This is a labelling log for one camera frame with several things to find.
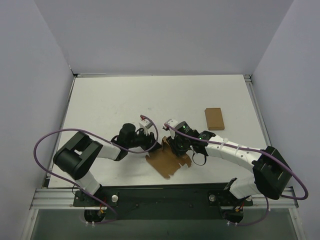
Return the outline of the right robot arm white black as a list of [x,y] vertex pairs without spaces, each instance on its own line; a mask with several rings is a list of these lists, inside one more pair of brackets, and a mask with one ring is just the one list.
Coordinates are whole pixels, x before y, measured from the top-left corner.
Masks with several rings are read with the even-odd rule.
[[193,154],[220,158],[248,170],[251,173],[249,177],[233,178],[225,187],[237,199],[262,194],[277,200],[291,178],[288,164],[274,147],[249,148],[210,131],[198,132],[185,121],[170,119],[163,128],[170,132],[167,142],[178,157],[192,151]]

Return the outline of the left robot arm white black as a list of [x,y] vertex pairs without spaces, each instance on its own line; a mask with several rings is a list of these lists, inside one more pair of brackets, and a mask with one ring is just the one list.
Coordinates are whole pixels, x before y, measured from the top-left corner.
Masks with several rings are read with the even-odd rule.
[[90,168],[97,158],[120,161],[133,148],[141,148],[152,153],[162,147],[157,133],[149,133],[151,123],[140,122],[136,129],[132,123],[125,123],[119,134],[111,139],[111,143],[103,144],[97,138],[78,131],[54,155],[53,162],[60,170],[67,173],[77,185],[86,191],[84,199],[92,206],[101,203],[103,194],[99,190],[101,184],[95,179]]

